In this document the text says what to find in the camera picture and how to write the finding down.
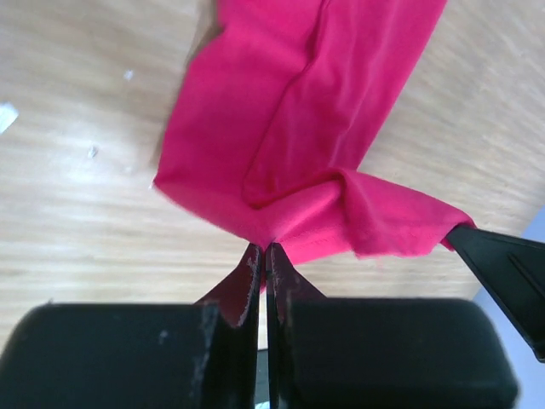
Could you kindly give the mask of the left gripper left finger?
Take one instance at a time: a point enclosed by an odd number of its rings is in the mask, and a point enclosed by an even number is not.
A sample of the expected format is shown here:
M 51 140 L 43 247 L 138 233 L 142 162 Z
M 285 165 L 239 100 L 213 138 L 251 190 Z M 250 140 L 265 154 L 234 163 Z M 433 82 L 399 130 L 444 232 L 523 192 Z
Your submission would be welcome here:
M 261 248 L 250 244 L 235 269 L 198 300 L 205 354 L 196 361 L 201 408 L 252 408 L 261 288 Z

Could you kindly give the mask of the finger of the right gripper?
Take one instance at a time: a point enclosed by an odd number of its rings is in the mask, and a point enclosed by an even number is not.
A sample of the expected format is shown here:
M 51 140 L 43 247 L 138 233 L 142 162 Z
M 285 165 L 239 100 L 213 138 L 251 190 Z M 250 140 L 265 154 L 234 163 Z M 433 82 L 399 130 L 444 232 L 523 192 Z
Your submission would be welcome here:
M 544 361 L 544 244 L 459 225 L 447 241 Z

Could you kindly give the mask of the pink t shirt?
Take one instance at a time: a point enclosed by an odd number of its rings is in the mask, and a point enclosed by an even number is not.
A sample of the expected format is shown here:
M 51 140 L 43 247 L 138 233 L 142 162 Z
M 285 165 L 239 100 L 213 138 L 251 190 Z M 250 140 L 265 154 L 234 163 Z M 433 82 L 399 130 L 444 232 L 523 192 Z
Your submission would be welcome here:
M 424 256 L 462 210 L 359 172 L 442 1 L 219 1 L 189 64 L 154 186 L 294 263 Z

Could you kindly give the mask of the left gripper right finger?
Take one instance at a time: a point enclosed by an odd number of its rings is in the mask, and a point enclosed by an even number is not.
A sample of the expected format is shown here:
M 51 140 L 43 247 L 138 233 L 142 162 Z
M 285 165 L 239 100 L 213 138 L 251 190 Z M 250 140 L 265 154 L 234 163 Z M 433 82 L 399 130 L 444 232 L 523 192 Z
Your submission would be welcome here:
M 295 269 L 279 243 L 267 247 L 265 275 L 269 402 L 271 408 L 290 408 L 294 400 L 290 304 L 298 300 L 323 300 L 326 295 Z

